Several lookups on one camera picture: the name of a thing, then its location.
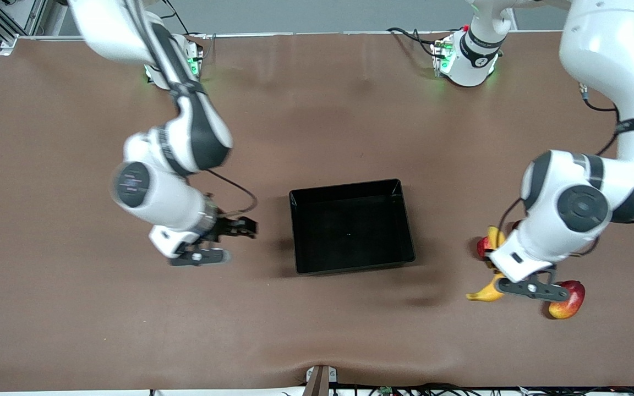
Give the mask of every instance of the red apple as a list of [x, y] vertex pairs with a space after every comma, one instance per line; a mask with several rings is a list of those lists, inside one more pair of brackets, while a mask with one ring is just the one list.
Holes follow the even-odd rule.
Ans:
[[583, 299], [586, 296], [586, 288], [578, 280], [565, 280], [557, 282], [557, 285], [569, 291], [569, 298], [566, 301], [549, 304], [549, 314], [557, 319], [571, 318], [581, 308]]
[[488, 240], [488, 236], [484, 236], [476, 243], [476, 251], [478, 256], [482, 259], [486, 259], [486, 250], [491, 250], [493, 247], [491, 246], [490, 241]]

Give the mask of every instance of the black tray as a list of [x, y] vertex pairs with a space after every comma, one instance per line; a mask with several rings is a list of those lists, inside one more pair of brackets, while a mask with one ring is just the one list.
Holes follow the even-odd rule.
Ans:
[[397, 266], [415, 259], [400, 180], [290, 191], [301, 275]]

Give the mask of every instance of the metal bracket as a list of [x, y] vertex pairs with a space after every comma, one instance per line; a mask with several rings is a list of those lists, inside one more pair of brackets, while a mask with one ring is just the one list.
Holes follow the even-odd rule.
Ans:
[[0, 48], [2, 49], [0, 51], [0, 56], [9, 56], [11, 55], [11, 53], [13, 52], [14, 47], [16, 47], [16, 43], [18, 42], [18, 37], [20, 37], [18, 34], [13, 36], [13, 42], [11, 44], [7, 43], [7, 42], [2, 42], [2, 45], [0, 45]]
[[[310, 377], [312, 376], [312, 373], [314, 373], [314, 370], [317, 367], [318, 366], [310, 367], [310, 369], [307, 371], [307, 375], [305, 376], [305, 382], [310, 382]], [[330, 383], [337, 382], [337, 369], [334, 367], [327, 367], [327, 370], [329, 372], [329, 382]]]
[[[548, 273], [549, 280], [547, 283], [539, 281], [538, 274]], [[552, 303], [560, 303], [569, 298], [569, 291], [562, 286], [554, 285], [554, 277], [556, 276], [556, 268], [546, 268], [538, 271], [528, 278], [518, 283], [511, 282], [508, 278], [501, 278], [496, 283], [496, 289], [501, 293], [509, 295], [528, 296], [531, 299], [539, 299], [541, 301], [551, 301]]]

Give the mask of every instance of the brown tabletop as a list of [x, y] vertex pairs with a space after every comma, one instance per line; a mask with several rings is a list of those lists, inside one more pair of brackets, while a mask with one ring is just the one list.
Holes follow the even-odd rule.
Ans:
[[[174, 116], [168, 95], [84, 43], [20, 40], [0, 57], [0, 391], [291, 386], [314, 364], [342, 383], [634, 386], [634, 225], [559, 266], [587, 290], [568, 321], [464, 297], [491, 279], [471, 240], [528, 162], [613, 130], [558, 41], [511, 35], [465, 89], [388, 35], [216, 40], [203, 79], [236, 139], [219, 171], [259, 196], [260, 233], [224, 239], [232, 263], [172, 268], [109, 196], [126, 137]], [[415, 263], [297, 276], [287, 193], [386, 178], [405, 186]], [[211, 175], [192, 185], [247, 204]]]

